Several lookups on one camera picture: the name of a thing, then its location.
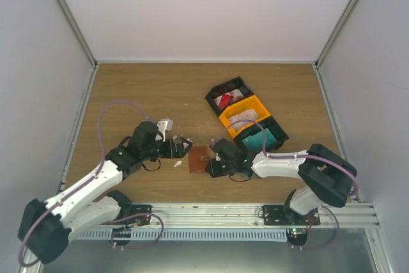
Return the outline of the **brown leather card holder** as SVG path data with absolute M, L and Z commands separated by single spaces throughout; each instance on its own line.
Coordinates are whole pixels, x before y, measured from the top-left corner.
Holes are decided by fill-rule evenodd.
M 208 146 L 194 146 L 189 150 L 189 172 L 190 174 L 205 173 L 205 167 L 210 160 L 210 149 Z

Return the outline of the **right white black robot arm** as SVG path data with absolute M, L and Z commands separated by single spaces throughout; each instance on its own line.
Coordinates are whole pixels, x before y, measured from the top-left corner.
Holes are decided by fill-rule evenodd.
M 305 187 L 292 191 L 281 208 L 284 220 L 291 225 L 302 224 L 322 205 L 344 207 L 358 189 L 355 167 L 322 144 L 312 144 L 308 150 L 295 153 L 246 152 L 227 139 L 220 139 L 211 149 L 215 158 L 209 160 L 205 171 L 213 178 L 238 175 L 244 181 L 301 179 Z

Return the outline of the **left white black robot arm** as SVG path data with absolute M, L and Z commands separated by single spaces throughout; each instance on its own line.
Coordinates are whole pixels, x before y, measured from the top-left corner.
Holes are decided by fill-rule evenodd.
M 79 235 L 100 224 L 125 224 L 132 216 L 132 202 L 119 191 L 110 191 L 145 162 L 180 159 L 192 148 L 192 142 L 181 137 L 175 141 L 166 136 L 172 121 L 143 121 L 131 136 L 102 155 L 98 166 L 63 192 L 40 201 L 33 199 L 25 209 L 18 238 L 22 242 L 18 260 L 21 266 L 26 251 L 38 262 L 48 264 L 57 259 L 69 243 Z

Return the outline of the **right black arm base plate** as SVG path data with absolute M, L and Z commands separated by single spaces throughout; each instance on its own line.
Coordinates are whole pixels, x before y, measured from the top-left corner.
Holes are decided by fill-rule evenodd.
M 265 226 L 284 226 L 287 243 L 291 247 L 303 248 L 312 227 L 321 224 L 317 209 L 300 215 L 284 205 L 263 205 L 257 216 Z

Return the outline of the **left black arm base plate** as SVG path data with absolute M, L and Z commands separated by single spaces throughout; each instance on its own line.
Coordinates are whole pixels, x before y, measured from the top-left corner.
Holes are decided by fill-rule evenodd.
M 112 222 L 111 243 L 114 246 L 124 247 L 130 243 L 132 230 L 140 226 L 150 224 L 150 216 L 142 215 L 151 213 L 151 205 L 127 205 L 125 209 L 121 209 L 116 220 L 127 218 L 121 222 Z

